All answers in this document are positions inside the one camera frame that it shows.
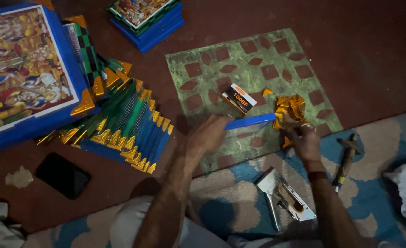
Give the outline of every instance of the green patterned mat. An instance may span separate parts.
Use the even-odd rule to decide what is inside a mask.
[[[273,113],[277,95],[299,94],[306,101],[305,117],[321,135],[342,130],[321,83],[291,29],[223,42],[166,55],[178,98],[192,127],[208,114],[239,116],[219,98],[236,83],[258,103],[248,116]],[[275,94],[262,97],[270,88]],[[280,149],[279,132],[271,125],[261,131],[229,138],[214,156],[201,163],[210,172]]]

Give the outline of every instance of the hammer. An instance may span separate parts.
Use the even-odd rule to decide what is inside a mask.
[[[342,183],[344,182],[345,178],[347,177],[347,174],[349,173],[350,167],[353,164],[353,156],[355,154],[359,155],[364,152],[362,148],[359,147],[357,139],[358,136],[356,134],[352,134],[348,140],[338,139],[338,143],[345,148],[345,151],[341,169],[338,171],[336,179],[333,182],[333,186],[335,187],[336,193],[339,192]]]

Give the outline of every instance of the red bracelet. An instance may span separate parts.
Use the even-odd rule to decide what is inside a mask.
[[[327,176],[327,174],[325,173],[325,172],[323,172],[323,171],[313,171],[313,172],[309,172],[308,174],[307,174],[307,177],[309,178],[309,181],[311,182],[311,183],[313,183],[314,181],[316,181],[316,180],[319,180],[319,179],[329,179],[329,177]]]

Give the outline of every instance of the wrist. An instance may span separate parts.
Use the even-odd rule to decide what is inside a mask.
[[[324,166],[319,160],[307,160],[303,164],[307,172],[324,171]]]
[[[178,159],[184,161],[184,169],[190,174],[194,173],[194,170],[199,166],[204,155],[205,151],[200,147],[182,144],[177,149]]]

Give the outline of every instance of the finger ring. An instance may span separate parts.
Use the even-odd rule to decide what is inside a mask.
[[[302,124],[301,127],[315,128],[315,126],[310,124]]]

